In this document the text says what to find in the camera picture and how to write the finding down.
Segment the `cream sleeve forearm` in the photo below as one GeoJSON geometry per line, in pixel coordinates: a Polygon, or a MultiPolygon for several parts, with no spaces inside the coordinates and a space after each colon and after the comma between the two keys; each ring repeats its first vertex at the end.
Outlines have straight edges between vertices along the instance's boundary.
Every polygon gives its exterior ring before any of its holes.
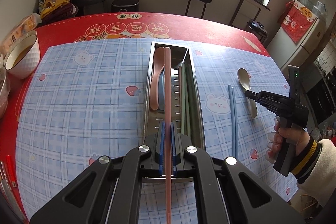
{"type": "Polygon", "coordinates": [[[298,188],[324,207],[335,191],[335,145],[329,139],[316,142],[310,138],[294,158],[290,171],[297,179],[298,188]]]}

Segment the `person's right hand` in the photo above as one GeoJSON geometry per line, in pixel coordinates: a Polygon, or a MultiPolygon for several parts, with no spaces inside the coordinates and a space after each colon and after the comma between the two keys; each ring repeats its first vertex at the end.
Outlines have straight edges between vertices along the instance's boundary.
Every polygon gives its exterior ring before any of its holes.
{"type": "Polygon", "coordinates": [[[282,144],[285,142],[284,139],[294,141],[296,156],[305,149],[310,141],[310,136],[304,129],[300,127],[281,127],[279,117],[275,117],[274,122],[274,132],[268,135],[269,143],[265,155],[266,159],[272,164],[275,162],[276,154],[280,152],[282,144]]]}

